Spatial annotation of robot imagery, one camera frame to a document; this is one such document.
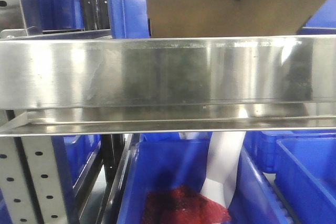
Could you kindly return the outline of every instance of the blue plastic bin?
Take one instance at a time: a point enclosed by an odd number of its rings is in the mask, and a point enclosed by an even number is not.
[[[9,216],[5,200],[0,191],[0,224],[12,224],[11,217]]]
[[[336,223],[336,138],[279,140],[275,183],[304,224]]]
[[[200,191],[206,176],[209,140],[141,142],[132,159],[118,224],[140,224],[146,195],[187,185]],[[277,200],[245,150],[238,165],[237,189],[229,207],[238,224],[288,224],[288,213]]]
[[[74,185],[85,167],[91,153],[100,143],[100,135],[53,136],[64,141]]]
[[[80,0],[37,0],[43,30],[82,29]]]
[[[101,136],[100,135],[86,135],[85,136],[85,154],[86,161],[90,158],[92,152],[100,144]]]
[[[140,142],[210,139],[212,132],[161,132],[142,133]]]
[[[254,131],[246,133],[244,146],[261,171],[264,173],[276,173],[279,159],[277,140],[283,138],[335,136],[336,130]]]

